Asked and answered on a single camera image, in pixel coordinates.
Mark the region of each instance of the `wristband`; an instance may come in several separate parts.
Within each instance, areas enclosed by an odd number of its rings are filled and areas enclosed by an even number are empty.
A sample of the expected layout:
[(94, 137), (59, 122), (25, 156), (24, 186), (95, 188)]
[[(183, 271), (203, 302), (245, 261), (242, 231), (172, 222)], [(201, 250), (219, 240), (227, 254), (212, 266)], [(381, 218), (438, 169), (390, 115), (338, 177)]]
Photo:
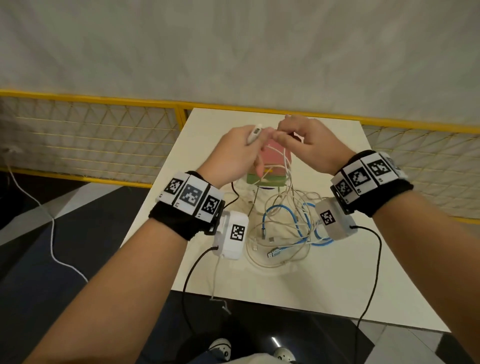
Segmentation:
[(157, 197), (148, 217), (167, 225), (186, 240), (200, 231), (215, 234), (225, 205), (223, 195), (199, 173), (178, 172)]
[(413, 189), (388, 154), (373, 150), (354, 155), (332, 178), (332, 184), (346, 215), (357, 210), (370, 218), (393, 197)]

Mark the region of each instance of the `hand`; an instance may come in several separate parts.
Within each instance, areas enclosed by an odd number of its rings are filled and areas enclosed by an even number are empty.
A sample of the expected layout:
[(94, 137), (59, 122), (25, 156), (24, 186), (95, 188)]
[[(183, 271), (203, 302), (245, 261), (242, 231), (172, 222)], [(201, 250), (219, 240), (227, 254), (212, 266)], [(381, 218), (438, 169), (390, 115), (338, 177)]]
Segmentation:
[[(303, 143), (288, 135), (292, 132), (303, 136)], [(331, 175), (355, 155), (321, 121), (300, 115), (285, 115), (273, 133), (273, 139), (314, 170)]]
[(257, 140), (248, 146), (247, 138), (254, 127), (255, 125), (245, 125), (233, 128), (222, 136), (212, 154), (197, 172), (216, 188), (241, 178), (252, 164), (261, 177), (265, 165), (259, 153), (275, 130), (263, 129)]

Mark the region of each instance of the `white table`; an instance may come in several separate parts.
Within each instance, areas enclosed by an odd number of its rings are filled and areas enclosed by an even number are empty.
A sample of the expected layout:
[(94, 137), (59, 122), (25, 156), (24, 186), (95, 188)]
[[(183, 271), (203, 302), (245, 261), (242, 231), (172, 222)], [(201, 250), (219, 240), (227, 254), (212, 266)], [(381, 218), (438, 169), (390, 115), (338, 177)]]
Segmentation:
[[(194, 109), (124, 241), (146, 221), (155, 197), (173, 174), (196, 169), (230, 128), (259, 123), (276, 127), (281, 119), (281, 115), (274, 114)], [(370, 148), (358, 121), (322, 119), (322, 122), (353, 150)], [(332, 196), (331, 177), (313, 171), (296, 157), (292, 161), (292, 176), (297, 189)], [(378, 231), (373, 220), (364, 214), (356, 212), (353, 217), (357, 224)], [(212, 237), (203, 234), (189, 242), (174, 290), (182, 290), (194, 261), (211, 245)], [(377, 254), (377, 238), (368, 231), (358, 231), (328, 246), (312, 247), (306, 259), (278, 269), (258, 268), (245, 256), (238, 261), (222, 259), (215, 296), (358, 318), (372, 291)], [(216, 259), (213, 254), (207, 254), (200, 261), (187, 292), (211, 294)], [(448, 331), (385, 243), (377, 290), (365, 319)]]

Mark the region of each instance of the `sneaker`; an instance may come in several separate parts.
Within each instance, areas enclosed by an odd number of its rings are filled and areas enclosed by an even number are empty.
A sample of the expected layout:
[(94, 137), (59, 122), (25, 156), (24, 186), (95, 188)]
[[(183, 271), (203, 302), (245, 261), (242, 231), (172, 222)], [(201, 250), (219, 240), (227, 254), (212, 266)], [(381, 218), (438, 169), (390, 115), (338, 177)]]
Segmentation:
[(209, 350), (212, 349), (219, 349), (224, 356), (226, 362), (230, 361), (230, 357), (232, 355), (232, 344), (227, 339), (217, 339), (210, 344)]
[(292, 354), (290, 350), (284, 347), (279, 347), (277, 348), (273, 356), (276, 357), (277, 359), (280, 359), (284, 362), (289, 362), (289, 363), (294, 363), (295, 362), (295, 356)]

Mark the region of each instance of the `left hand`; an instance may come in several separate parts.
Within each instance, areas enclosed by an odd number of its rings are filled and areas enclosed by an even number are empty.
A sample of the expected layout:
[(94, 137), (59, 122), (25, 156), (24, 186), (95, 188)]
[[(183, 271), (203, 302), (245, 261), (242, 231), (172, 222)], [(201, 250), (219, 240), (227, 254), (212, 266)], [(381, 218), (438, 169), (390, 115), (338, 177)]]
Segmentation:
[(252, 164), (255, 165), (257, 175), (261, 177), (265, 165), (260, 157), (260, 150), (271, 138), (274, 129), (263, 129), (257, 140), (248, 146), (247, 138), (254, 127), (255, 125), (245, 125), (233, 128), (222, 136), (197, 172), (216, 188), (241, 178)]

